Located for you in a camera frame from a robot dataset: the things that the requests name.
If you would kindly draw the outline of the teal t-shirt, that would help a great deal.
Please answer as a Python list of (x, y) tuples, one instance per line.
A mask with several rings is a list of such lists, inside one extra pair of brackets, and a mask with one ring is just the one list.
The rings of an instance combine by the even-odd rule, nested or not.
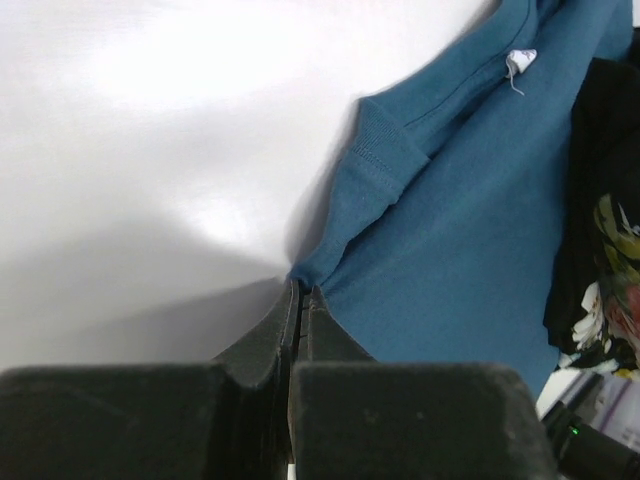
[(501, 363), (541, 392), (570, 112), (592, 59), (626, 56), (632, 8), (502, 1), (361, 99), (324, 233), (291, 275), (375, 359)]

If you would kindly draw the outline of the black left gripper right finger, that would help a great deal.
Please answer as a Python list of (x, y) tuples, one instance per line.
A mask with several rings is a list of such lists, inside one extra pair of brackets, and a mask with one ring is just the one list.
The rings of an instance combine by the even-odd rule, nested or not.
[(371, 360), (319, 289), (301, 318), (290, 388), (300, 479), (553, 479), (534, 400), (492, 363)]

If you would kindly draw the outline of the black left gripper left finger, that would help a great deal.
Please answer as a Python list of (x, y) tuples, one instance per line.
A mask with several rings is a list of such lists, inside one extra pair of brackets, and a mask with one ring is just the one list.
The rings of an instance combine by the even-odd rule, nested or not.
[(28, 367), (1, 376), (5, 479), (283, 479), (300, 287), (203, 363)]

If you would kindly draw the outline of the black t-shirt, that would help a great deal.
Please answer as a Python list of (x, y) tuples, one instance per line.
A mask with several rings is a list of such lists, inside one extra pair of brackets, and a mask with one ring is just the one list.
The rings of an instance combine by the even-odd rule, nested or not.
[(639, 69), (595, 59), (571, 113), (544, 325), (561, 369), (639, 378)]

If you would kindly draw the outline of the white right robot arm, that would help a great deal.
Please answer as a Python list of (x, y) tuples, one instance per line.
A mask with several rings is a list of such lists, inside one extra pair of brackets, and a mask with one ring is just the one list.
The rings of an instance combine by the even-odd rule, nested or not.
[(565, 479), (639, 480), (639, 453), (586, 424), (562, 402), (542, 418)]

